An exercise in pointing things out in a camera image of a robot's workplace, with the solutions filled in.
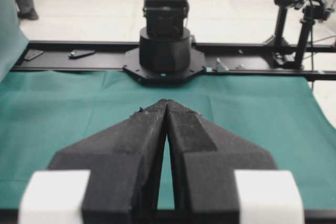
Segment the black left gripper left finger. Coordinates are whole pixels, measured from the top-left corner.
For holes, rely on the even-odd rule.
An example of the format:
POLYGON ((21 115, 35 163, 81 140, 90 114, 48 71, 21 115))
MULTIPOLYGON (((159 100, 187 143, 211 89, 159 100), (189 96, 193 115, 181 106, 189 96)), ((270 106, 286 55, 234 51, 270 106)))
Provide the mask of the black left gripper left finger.
POLYGON ((84 223, 134 223, 157 208, 167 100, 59 150, 50 170, 90 170, 84 223))

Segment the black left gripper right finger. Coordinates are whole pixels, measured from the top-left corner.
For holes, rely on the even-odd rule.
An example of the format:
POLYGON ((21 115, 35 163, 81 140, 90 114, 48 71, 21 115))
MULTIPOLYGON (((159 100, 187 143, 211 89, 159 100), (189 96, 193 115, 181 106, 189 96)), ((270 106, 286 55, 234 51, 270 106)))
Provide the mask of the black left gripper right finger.
POLYGON ((236 169, 277 169, 264 148, 168 100, 175 208, 189 223, 239 223, 236 169))

